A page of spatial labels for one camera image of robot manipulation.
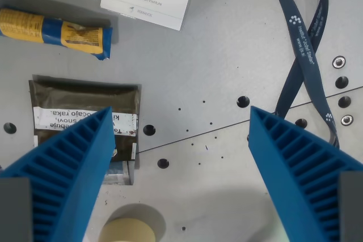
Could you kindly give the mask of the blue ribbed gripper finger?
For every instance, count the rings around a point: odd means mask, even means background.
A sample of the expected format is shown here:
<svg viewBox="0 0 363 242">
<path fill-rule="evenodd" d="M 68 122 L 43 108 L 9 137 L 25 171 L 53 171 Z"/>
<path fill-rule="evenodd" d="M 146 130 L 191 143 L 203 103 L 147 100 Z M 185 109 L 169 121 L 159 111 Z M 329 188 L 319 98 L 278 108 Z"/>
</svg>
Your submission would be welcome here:
<svg viewBox="0 0 363 242">
<path fill-rule="evenodd" d="M 251 107 L 248 146 L 290 241 L 339 241 L 338 177 L 362 163 L 295 124 Z"/>
<path fill-rule="evenodd" d="M 116 147 L 112 108 L 78 121 L 1 172 L 31 186 L 34 241 L 82 241 Z"/>
</svg>

